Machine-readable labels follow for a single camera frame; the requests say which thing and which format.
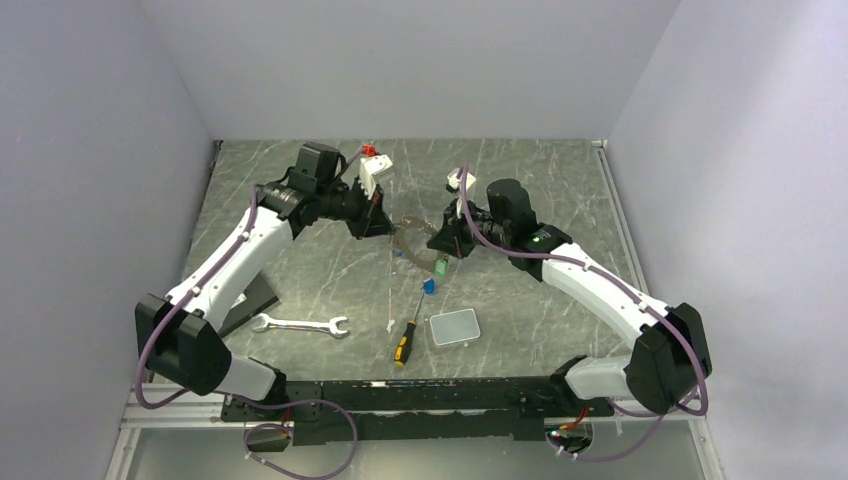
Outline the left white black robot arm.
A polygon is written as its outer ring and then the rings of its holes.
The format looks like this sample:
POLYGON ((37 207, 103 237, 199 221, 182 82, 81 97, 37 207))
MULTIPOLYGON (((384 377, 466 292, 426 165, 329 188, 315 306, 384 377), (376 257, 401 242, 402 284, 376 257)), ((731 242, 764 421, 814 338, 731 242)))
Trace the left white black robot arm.
POLYGON ((224 321, 265 265, 316 221, 341 221, 356 239, 392 234, 380 185, 392 167, 371 145, 346 158, 306 142, 281 179, 254 185, 236 227, 201 266, 164 296, 146 294, 137 303, 137 400, 154 408, 142 393, 152 372, 182 392, 232 395, 261 419, 279 417, 288 402, 285 374, 232 353, 220 336, 224 321))

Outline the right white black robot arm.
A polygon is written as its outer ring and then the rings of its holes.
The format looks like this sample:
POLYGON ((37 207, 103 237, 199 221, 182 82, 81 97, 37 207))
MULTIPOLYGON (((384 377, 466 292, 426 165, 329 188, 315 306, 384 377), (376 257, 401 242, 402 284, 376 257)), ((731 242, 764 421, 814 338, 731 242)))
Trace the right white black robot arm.
POLYGON ((645 414, 674 410, 703 416, 712 364, 701 315, 688 303, 670 306, 630 285, 595 261, 568 234, 538 221, 529 194, 516 179, 486 189, 488 205, 470 199, 473 176, 456 169, 446 188, 455 199, 428 248, 457 259, 484 246, 512 266, 576 300, 609 326, 629 354, 566 362, 552 379, 557 411, 574 415, 595 398, 636 401, 645 414))

